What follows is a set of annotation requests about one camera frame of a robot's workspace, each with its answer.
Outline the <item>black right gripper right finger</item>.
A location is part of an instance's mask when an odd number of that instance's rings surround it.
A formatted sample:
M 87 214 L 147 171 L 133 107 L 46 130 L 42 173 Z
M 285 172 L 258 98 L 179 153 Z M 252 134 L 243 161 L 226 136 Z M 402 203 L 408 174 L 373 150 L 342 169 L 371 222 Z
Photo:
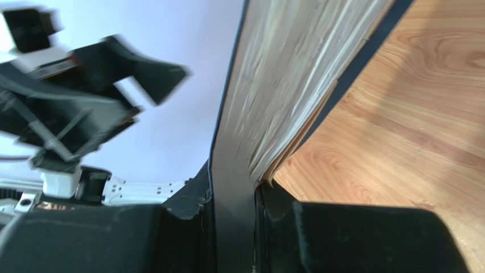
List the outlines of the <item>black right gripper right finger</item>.
M 296 200 L 256 189 L 258 272 L 467 272 L 443 221 L 416 208 Z

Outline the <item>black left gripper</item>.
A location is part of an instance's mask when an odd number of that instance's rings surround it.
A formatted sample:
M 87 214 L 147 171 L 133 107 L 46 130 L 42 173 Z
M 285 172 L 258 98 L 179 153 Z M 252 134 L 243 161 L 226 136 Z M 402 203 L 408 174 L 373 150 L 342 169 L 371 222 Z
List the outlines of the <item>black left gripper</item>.
M 73 56 L 83 75 L 70 69 L 60 84 L 1 64 L 1 131 L 39 148 L 33 168 L 74 173 L 85 155 L 135 123 L 141 108 L 115 82 L 133 77 L 160 105 L 188 76 L 185 67 L 140 55 L 117 35 L 77 48 Z

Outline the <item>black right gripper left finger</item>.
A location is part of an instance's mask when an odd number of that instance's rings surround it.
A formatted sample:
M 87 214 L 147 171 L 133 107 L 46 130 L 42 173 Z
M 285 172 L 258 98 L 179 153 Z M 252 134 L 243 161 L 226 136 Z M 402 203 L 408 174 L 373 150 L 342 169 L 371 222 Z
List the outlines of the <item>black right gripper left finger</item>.
M 1 231 L 2 272 L 216 272 L 208 167 L 163 204 L 36 210 Z

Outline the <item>Nineteen Eighty-Four book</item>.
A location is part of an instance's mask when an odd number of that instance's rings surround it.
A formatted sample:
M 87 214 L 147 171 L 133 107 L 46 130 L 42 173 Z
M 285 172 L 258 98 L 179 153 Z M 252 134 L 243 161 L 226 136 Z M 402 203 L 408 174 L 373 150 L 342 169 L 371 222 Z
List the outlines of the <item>Nineteen Eighty-Four book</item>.
M 409 1 L 245 1 L 209 157 L 218 272 L 255 267 L 255 191 Z

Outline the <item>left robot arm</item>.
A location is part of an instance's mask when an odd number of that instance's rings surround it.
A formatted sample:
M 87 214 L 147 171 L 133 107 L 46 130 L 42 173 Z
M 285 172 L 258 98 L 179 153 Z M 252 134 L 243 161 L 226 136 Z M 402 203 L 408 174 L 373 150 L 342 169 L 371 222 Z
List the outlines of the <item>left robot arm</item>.
M 38 150 L 40 179 L 1 178 L 1 226 L 37 209 L 162 203 L 173 190 L 128 182 L 82 160 L 137 122 L 116 82 L 133 78 L 161 105 L 188 76 L 179 64 L 143 56 L 117 36 L 67 52 L 48 47 L 1 62 L 1 131 Z

